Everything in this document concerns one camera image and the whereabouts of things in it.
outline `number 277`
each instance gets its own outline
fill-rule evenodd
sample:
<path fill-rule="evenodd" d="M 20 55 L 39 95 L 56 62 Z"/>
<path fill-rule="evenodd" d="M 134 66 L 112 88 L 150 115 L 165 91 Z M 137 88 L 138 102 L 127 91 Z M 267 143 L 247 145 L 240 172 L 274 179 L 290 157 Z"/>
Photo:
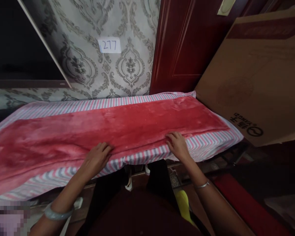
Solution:
<path fill-rule="evenodd" d="M 107 40 L 107 46 L 106 46 L 106 41 L 103 40 L 103 42 L 105 43 L 104 49 L 111 49 L 111 43 L 110 40 Z"/>

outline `handwritten number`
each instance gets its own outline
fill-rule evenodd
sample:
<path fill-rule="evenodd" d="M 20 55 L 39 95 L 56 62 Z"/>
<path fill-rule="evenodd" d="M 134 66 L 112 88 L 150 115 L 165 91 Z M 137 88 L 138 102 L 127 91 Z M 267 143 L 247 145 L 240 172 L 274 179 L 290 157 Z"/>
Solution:
<path fill-rule="evenodd" d="M 115 50 L 116 50 L 116 41 L 115 40 L 112 40 L 112 42 L 115 42 Z"/>
<path fill-rule="evenodd" d="M 107 49 L 108 47 L 106 47 L 106 42 L 105 41 L 103 41 L 103 42 L 105 43 L 104 49 Z"/>
<path fill-rule="evenodd" d="M 105 44 L 104 49 L 111 49 L 111 43 L 110 43 L 110 40 L 107 40 L 107 42 L 109 42 L 109 47 L 106 46 L 106 41 L 104 41 L 104 40 L 102 40 L 102 41 L 103 41 L 103 43 Z M 112 40 L 112 42 L 115 42 L 115 50 L 116 50 L 117 42 L 116 42 L 116 40 Z"/>

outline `wallpaper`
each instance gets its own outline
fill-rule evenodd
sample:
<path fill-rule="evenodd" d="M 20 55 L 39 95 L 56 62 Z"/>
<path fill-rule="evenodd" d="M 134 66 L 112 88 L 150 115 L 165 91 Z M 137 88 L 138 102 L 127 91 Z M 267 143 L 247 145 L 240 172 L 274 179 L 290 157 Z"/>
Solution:
<path fill-rule="evenodd" d="M 73 88 L 0 89 L 0 109 L 149 93 L 160 0 L 24 0 Z M 121 54 L 97 38 L 120 38 Z"/>

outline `person's left hand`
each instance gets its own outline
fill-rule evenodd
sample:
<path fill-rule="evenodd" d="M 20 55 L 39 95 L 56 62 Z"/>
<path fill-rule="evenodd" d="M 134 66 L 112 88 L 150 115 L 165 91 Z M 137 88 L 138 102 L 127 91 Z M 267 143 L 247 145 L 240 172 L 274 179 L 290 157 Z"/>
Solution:
<path fill-rule="evenodd" d="M 111 150 L 112 147 L 105 142 L 93 147 L 75 175 L 85 183 L 91 180 L 106 166 Z"/>

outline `dark clothing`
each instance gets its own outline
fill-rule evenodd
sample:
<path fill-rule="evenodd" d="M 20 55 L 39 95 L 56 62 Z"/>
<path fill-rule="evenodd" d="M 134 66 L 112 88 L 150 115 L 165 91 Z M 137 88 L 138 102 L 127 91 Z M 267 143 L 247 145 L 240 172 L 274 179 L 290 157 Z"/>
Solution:
<path fill-rule="evenodd" d="M 146 191 L 124 189 L 128 183 L 124 169 L 99 178 L 77 235 L 201 235 L 180 216 L 166 161 L 148 167 Z"/>

